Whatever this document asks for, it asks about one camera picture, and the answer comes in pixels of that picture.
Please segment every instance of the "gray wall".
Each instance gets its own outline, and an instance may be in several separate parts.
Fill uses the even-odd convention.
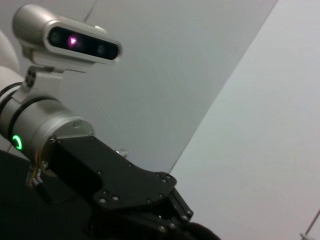
[[[319,9],[278,1],[172,171],[223,240],[301,239],[320,207]]]
[[[14,10],[26,1],[2,2],[0,28],[9,33]],[[37,2],[77,19],[93,3]],[[106,144],[127,148],[132,162],[169,171],[274,2],[101,0],[88,22],[119,40],[123,56],[86,74],[66,72],[61,99]]]

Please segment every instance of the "camera housing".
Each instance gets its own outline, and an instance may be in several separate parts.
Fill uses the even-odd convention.
[[[122,46],[101,27],[55,14],[28,4],[13,17],[13,33],[23,55],[33,63],[86,72],[79,66],[111,64],[119,60]]]

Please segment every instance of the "black band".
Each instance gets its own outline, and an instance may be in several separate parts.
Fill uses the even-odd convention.
[[[12,139],[12,131],[13,131],[13,128],[14,128],[14,125],[18,119],[18,117],[20,116],[20,114],[27,108],[29,107],[30,105],[36,103],[36,102],[39,102],[39,101],[42,101],[42,100],[56,100],[58,101],[57,99],[55,99],[54,97],[52,96],[36,96],[32,99],[30,99],[29,101],[26,101],[24,104],[22,104],[18,109],[17,111],[15,111],[15,113],[13,114],[11,120],[10,120],[10,123],[9,123],[9,127],[8,127],[8,139],[11,141]]]
[[[2,113],[2,110],[5,108],[6,104],[11,100],[12,95],[16,92],[17,90],[14,90],[10,94],[8,94],[1,102],[0,102],[0,116]]]
[[[17,86],[21,86],[22,82],[19,81],[19,82],[15,82],[15,83],[12,83],[10,84],[9,86],[6,86],[4,89],[2,89],[0,91],[0,98],[2,97],[3,94],[5,94],[7,91],[9,91],[10,89],[13,89],[14,87],[17,87]]]

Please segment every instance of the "robotic arm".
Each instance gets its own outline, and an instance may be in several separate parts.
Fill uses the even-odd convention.
[[[94,238],[197,239],[184,227],[193,212],[173,176],[135,166],[59,102],[65,70],[117,62],[121,44],[100,27],[34,4],[16,12],[13,32],[23,55],[40,65],[23,81],[9,68],[0,78],[0,134],[30,160],[27,186],[52,204],[41,173],[62,179],[91,206],[87,233]]]

